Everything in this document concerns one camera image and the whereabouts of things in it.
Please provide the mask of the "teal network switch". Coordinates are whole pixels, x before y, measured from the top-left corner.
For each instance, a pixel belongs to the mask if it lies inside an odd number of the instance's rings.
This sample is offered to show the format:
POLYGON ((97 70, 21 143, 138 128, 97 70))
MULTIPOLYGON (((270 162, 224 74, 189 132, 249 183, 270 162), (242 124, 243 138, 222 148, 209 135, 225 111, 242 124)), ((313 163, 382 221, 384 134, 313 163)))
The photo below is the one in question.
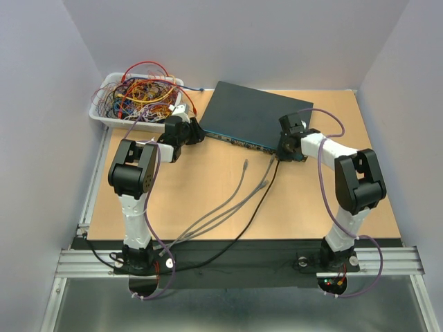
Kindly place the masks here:
POLYGON ((208 137, 276 154, 282 161, 305 161, 288 151, 281 136, 290 127, 309 127, 312 102, 219 81, 199 125, 208 137))

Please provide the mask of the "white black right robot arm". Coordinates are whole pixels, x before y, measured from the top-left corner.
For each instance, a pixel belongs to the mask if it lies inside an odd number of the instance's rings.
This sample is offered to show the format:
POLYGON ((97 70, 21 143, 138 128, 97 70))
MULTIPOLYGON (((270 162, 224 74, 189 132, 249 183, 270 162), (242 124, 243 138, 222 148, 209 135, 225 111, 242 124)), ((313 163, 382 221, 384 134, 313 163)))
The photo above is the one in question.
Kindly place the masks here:
POLYGON ((342 145, 335 138, 345 134, 344 124, 326 110, 302 109, 282 116, 277 158, 281 161, 305 161, 316 159, 320 193, 333 226, 323 238, 318 253, 322 268, 333 270, 345 263, 354 252, 354 244, 360 239, 372 241, 368 235, 359 235, 359 229, 387 195, 386 184, 381 173, 377 155, 372 149, 357 150, 342 145), (337 121, 341 131, 325 135, 317 129, 309 129, 300 114, 317 111, 337 121), (334 172, 334 187, 338 210, 336 214, 328 203, 323 182, 322 166, 334 172))

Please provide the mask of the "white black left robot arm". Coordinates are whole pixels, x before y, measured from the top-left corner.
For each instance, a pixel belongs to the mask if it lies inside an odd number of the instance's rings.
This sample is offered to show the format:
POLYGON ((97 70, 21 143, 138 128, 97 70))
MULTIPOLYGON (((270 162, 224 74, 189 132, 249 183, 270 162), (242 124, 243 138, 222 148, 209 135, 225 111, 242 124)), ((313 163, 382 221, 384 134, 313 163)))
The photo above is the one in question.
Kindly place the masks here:
POLYGON ((160 163, 176 162, 182 146, 197 144, 204 137, 196 118, 184 120, 181 116, 171 116, 158 140, 120 141, 108 173, 108 183, 118 196, 125 221, 123 248, 114 258, 114 270, 135 276, 146 276, 153 271, 154 249, 146 209, 156 171, 160 163))

